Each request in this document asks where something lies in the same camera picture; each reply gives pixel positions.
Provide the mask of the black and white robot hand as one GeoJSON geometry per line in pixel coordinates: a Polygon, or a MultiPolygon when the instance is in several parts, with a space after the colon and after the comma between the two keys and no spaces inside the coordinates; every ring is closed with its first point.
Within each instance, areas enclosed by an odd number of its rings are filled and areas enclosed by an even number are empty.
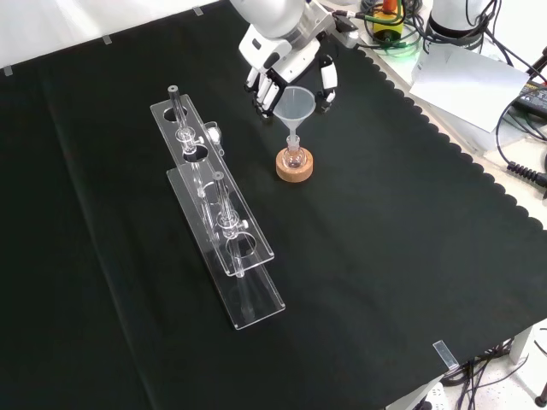
{"type": "Polygon", "coordinates": [[[250,26],[238,50],[249,63],[244,82],[253,106],[264,119],[274,114],[284,90],[318,64],[322,86],[315,95],[326,112],[336,96],[338,74],[333,59],[320,53],[321,40],[335,27],[332,13],[317,1],[232,1],[250,26]]]}

